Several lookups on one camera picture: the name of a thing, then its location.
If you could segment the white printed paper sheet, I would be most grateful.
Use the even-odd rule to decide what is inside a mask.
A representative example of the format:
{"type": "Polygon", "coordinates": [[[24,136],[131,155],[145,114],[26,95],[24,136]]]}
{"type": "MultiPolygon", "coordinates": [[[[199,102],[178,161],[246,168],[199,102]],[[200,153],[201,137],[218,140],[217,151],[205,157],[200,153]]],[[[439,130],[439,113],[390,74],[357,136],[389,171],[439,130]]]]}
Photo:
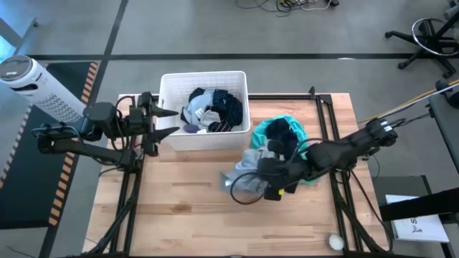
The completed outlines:
{"type": "Polygon", "coordinates": [[[450,241],[437,214],[392,220],[390,224],[396,240],[440,243],[450,241]]]}

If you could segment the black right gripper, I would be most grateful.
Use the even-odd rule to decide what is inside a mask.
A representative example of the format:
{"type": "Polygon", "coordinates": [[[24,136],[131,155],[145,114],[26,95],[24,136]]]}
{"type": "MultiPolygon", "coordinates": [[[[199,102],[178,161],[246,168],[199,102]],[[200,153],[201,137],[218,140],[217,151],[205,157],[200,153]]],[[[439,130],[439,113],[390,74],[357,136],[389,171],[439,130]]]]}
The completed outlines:
{"type": "Polygon", "coordinates": [[[273,187],[285,187],[285,192],[294,194],[298,183],[310,171],[306,161],[281,161],[276,158],[261,158],[257,164],[257,172],[268,186],[264,192],[264,199],[269,201],[280,201],[284,189],[273,187]]]}

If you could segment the white plastic laundry basket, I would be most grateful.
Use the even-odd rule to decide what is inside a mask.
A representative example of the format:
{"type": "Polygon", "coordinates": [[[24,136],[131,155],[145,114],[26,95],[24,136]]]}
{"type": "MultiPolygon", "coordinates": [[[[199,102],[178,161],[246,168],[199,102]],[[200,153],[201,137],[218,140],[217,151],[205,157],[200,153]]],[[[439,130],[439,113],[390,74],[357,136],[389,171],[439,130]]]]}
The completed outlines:
{"type": "Polygon", "coordinates": [[[226,90],[242,103],[242,123],[230,132],[187,133],[185,122],[180,116],[159,118],[158,129],[178,127],[179,130],[167,136],[163,142],[175,151],[207,151],[212,149],[242,148],[250,132],[250,109],[246,74],[243,71],[189,72],[165,74],[161,78],[158,106],[181,112],[189,102],[192,92],[203,90],[226,90]]]}

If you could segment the white rod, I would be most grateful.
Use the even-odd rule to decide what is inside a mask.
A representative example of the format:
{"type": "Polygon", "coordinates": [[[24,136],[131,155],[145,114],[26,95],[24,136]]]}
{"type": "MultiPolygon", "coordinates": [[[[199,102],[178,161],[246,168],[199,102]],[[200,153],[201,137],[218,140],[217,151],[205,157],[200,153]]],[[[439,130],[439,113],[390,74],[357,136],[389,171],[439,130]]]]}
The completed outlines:
{"type": "Polygon", "coordinates": [[[417,104],[417,103],[419,103],[419,102],[421,102],[421,101],[423,101],[423,100],[426,100],[426,99],[428,99],[429,97],[433,97],[433,96],[435,96],[435,95],[439,95],[439,94],[441,94],[441,93],[450,91],[450,90],[452,90],[453,88],[455,88],[455,87],[457,87],[457,86],[459,86],[459,81],[450,84],[450,85],[449,85],[448,87],[446,87],[445,89],[436,90],[436,91],[434,91],[434,92],[431,92],[431,93],[428,93],[428,94],[426,94],[426,95],[423,95],[422,97],[418,97],[418,98],[416,98],[415,100],[410,100],[408,103],[406,103],[406,104],[404,104],[404,105],[402,105],[402,106],[400,106],[400,107],[397,107],[397,108],[395,108],[395,109],[393,109],[393,110],[390,110],[390,111],[384,113],[383,115],[378,115],[377,118],[385,118],[385,117],[388,117],[388,116],[393,115],[393,114],[395,114],[395,113],[401,112],[402,110],[405,110],[405,109],[407,109],[407,108],[409,108],[409,107],[411,107],[411,106],[413,106],[413,105],[415,105],[415,104],[417,104]]]}

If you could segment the light grey garment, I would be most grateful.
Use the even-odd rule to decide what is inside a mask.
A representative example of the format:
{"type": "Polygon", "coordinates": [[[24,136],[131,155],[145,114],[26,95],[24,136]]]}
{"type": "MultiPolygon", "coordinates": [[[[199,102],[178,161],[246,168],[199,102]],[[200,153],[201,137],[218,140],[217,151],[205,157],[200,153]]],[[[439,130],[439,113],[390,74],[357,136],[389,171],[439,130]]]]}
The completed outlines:
{"type": "Polygon", "coordinates": [[[221,120],[220,120],[219,113],[212,111],[212,110],[207,110],[200,114],[198,127],[200,129],[205,129],[205,128],[208,128],[212,123],[220,123],[220,122],[221,120]]]}

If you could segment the grey side table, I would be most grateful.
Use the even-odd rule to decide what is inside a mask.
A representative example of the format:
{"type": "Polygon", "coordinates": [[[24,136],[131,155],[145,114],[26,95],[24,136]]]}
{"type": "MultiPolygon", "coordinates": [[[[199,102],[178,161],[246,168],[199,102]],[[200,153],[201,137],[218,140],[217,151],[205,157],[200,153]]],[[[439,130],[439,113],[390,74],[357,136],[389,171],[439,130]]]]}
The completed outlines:
{"type": "Polygon", "coordinates": [[[459,89],[428,98],[433,118],[459,174],[459,89]]]}

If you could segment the dark navy garment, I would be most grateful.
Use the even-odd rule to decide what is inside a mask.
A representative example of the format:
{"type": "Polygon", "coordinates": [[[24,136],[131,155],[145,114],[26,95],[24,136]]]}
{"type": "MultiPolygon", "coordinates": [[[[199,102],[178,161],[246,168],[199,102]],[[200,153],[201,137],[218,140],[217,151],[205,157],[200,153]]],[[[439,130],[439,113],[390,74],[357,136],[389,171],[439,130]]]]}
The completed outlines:
{"type": "Polygon", "coordinates": [[[285,118],[272,121],[265,129],[266,137],[274,142],[274,150],[283,155],[286,160],[294,154],[298,145],[298,136],[293,132],[285,118]]]}

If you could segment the teal garment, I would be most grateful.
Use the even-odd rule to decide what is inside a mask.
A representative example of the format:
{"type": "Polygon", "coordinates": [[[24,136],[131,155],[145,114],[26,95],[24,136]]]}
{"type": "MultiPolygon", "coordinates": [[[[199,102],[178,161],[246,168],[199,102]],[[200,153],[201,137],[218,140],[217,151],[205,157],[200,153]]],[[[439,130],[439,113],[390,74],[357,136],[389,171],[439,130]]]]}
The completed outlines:
{"type": "Polygon", "coordinates": [[[306,132],[303,129],[303,126],[300,124],[298,120],[290,115],[278,115],[274,118],[270,118],[267,120],[262,121],[259,125],[255,127],[252,131],[251,139],[250,139],[250,148],[251,149],[258,149],[263,147],[268,140],[265,134],[266,127],[274,120],[278,118],[285,118],[290,127],[293,129],[293,132],[298,136],[298,144],[304,140],[308,139],[306,132]]]}

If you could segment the white rolled sock ball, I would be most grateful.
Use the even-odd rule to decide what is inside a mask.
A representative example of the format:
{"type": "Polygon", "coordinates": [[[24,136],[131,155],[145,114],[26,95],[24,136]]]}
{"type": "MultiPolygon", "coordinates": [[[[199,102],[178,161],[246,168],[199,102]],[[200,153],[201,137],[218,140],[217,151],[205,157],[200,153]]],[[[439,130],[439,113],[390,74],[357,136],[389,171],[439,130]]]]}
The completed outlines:
{"type": "Polygon", "coordinates": [[[336,234],[332,234],[328,238],[328,244],[330,248],[332,248],[335,251],[342,251],[345,247],[344,240],[339,235],[336,235],[336,234]]]}

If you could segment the yellow rod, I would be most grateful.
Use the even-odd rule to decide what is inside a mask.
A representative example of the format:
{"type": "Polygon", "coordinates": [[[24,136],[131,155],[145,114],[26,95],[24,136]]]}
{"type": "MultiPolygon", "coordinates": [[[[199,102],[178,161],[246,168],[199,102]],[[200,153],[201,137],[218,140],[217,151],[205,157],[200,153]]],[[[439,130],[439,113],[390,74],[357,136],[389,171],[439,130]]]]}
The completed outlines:
{"type": "MultiPolygon", "coordinates": [[[[418,96],[416,96],[416,97],[414,97],[414,98],[412,98],[412,99],[410,99],[410,100],[415,100],[415,99],[418,98],[418,97],[422,97],[423,95],[426,95],[426,94],[428,94],[428,93],[434,92],[434,91],[436,91],[436,90],[445,89],[445,88],[448,87],[450,84],[452,84],[452,83],[454,83],[454,82],[457,82],[457,81],[459,81],[459,80],[454,80],[454,81],[452,81],[452,82],[439,81],[440,85],[439,85],[439,86],[436,86],[435,89],[429,90],[429,91],[427,91],[427,92],[424,92],[424,93],[422,93],[422,94],[420,94],[420,95],[418,95],[418,96]]],[[[395,109],[395,108],[398,108],[398,107],[400,107],[400,106],[402,106],[402,105],[408,103],[410,100],[408,100],[407,102],[404,102],[404,103],[402,103],[401,105],[398,105],[398,106],[396,106],[396,107],[394,107],[394,108],[392,108],[392,109],[389,109],[389,110],[386,110],[386,111],[384,111],[384,112],[382,112],[382,113],[379,113],[379,114],[377,114],[377,115],[373,115],[373,116],[370,116],[370,117],[368,117],[368,118],[364,118],[363,120],[359,120],[357,123],[358,123],[358,124],[361,124],[361,123],[369,122],[370,120],[376,119],[378,115],[383,115],[384,113],[386,113],[386,112],[388,112],[388,111],[390,111],[390,110],[393,110],[393,109],[395,109]]]]}

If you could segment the navy dotted garment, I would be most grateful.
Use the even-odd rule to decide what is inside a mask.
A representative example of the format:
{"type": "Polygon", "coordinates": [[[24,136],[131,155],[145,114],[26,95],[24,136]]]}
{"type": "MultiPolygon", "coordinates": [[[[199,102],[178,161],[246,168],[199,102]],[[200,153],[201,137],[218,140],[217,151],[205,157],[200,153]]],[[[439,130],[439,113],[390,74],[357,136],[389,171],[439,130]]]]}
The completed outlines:
{"type": "Polygon", "coordinates": [[[215,90],[211,111],[219,114],[220,120],[231,127],[240,125],[243,119],[242,103],[227,90],[215,90]]]}

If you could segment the black hazard-striped floor mat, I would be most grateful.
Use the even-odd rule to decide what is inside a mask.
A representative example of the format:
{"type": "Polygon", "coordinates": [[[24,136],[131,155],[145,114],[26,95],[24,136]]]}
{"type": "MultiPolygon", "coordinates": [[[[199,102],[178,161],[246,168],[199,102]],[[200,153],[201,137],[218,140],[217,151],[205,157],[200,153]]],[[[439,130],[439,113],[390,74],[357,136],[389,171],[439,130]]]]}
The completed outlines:
{"type": "Polygon", "coordinates": [[[0,173],[0,229],[56,226],[65,207],[77,156],[43,154],[38,150],[35,128],[59,123],[29,103],[14,145],[0,173]]]}

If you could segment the black flat bar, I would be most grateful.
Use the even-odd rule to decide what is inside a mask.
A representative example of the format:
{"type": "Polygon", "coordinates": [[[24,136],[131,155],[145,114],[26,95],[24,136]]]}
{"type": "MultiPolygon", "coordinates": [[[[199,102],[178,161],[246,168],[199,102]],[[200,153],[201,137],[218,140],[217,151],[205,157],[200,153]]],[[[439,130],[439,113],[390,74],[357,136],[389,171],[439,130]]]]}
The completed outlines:
{"type": "Polygon", "coordinates": [[[459,188],[379,207],[383,221],[459,212],[459,188]]]}

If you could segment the white tower fan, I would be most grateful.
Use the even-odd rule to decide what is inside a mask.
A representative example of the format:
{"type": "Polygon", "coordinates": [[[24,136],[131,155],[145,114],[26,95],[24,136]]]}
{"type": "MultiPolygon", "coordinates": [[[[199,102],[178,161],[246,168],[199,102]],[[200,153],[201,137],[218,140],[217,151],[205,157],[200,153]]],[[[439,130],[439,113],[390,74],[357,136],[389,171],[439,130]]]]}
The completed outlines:
{"type": "Polygon", "coordinates": [[[35,59],[5,59],[0,63],[0,82],[59,122],[82,118],[85,105],[35,59]]]}

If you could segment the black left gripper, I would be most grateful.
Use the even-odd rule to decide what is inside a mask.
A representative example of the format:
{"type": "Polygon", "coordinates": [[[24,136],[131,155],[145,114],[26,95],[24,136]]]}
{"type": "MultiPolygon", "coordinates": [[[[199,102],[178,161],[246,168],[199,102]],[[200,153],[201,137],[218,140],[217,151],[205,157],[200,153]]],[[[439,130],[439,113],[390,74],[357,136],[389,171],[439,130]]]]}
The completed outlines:
{"type": "Polygon", "coordinates": [[[179,113],[174,110],[165,110],[153,104],[150,92],[141,93],[130,106],[129,112],[128,134],[132,140],[141,137],[140,147],[147,156],[157,156],[158,146],[155,143],[160,143],[164,138],[180,129],[180,127],[171,127],[154,130],[153,116],[165,118],[179,113]]]}

